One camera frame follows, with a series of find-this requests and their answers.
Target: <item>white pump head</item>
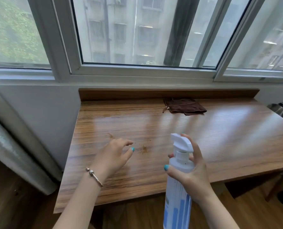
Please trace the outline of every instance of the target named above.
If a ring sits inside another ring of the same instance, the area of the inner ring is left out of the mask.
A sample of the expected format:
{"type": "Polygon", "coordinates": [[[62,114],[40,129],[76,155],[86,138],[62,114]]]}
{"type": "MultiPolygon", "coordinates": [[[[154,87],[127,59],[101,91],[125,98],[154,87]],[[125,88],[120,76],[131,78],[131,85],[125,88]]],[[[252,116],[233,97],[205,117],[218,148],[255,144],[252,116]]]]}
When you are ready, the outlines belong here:
{"type": "Polygon", "coordinates": [[[174,156],[177,160],[188,161],[189,153],[193,152],[193,146],[190,140],[176,133],[171,134],[171,139],[174,141],[174,156]]]}

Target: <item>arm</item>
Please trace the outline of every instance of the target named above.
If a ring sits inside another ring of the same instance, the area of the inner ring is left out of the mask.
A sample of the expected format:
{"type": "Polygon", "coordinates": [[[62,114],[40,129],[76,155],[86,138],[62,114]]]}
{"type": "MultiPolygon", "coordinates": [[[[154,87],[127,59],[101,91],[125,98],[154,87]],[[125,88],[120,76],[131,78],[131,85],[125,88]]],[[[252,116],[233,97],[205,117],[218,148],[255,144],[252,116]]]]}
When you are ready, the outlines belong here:
{"type": "Polygon", "coordinates": [[[191,173],[183,173],[166,165],[166,173],[179,181],[191,198],[199,204],[211,229],[239,229],[210,185],[206,164],[199,146],[188,135],[181,134],[181,136],[187,137],[193,146],[193,156],[190,156],[189,159],[195,163],[195,168],[191,173]]]}
{"type": "MultiPolygon", "coordinates": [[[[114,139],[96,155],[90,169],[102,184],[132,156],[134,148],[122,154],[123,147],[132,144],[129,140],[114,139]]],[[[101,186],[94,177],[85,171],[53,229],[87,229],[100,190],[101,186]]]]}

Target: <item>spray bottle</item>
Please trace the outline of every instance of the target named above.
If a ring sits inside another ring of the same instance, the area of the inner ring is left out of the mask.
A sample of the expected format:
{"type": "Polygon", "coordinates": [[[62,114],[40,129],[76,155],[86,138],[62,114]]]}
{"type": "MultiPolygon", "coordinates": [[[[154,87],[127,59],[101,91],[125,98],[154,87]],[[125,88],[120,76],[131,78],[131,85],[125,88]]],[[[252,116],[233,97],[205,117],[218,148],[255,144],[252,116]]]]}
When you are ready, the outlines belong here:
{"type": "MultiPolygon", "coordinates": [[[[169,159],[169,165],[184,172],[191,172],[195,165],[189,160],[189,153],[193,152],[193,146],[188,138],[176,133],[171,134],[174,141],[174,157],[169,159]]],[[[191,209],[191,198],[186,193],[184,187],[177,180],[168,176],[164,229],[188,229],[191,209]]]]}

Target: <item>forearm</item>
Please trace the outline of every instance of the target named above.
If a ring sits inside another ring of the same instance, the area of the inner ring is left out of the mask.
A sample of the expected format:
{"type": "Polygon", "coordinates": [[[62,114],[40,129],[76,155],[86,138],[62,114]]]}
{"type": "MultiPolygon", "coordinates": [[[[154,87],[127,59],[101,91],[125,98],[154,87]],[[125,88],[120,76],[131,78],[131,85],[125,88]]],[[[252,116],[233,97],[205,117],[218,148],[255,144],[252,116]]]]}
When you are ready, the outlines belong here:
{"type": "MultiPolygon", "coordinates": [[[[103,183],[107,174],[93,169],[96,177],[103,183]]],[[[87,229],[100,190],[101,187],[94,177],[85,172],[53,229],[87,229]]]]}
{"type": "Polygon", "coordinates": [[[215,193],[199,204],[211,229],[239,229],[215,193]]]}

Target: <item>chair leg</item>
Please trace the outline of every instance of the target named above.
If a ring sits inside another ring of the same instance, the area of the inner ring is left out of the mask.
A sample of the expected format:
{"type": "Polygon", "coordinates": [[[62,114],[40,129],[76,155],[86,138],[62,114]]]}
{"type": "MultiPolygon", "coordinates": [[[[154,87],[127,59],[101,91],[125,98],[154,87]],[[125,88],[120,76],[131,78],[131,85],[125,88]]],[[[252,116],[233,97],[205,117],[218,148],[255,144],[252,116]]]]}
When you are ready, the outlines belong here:
{"type": "Polygon", "coordinates": [[[277,183],[273,186],[270,193],[266,197],[266,201],[270,201],[274,195],[276,195],[283,186],[283,176],[277,181],[277,183]]]}

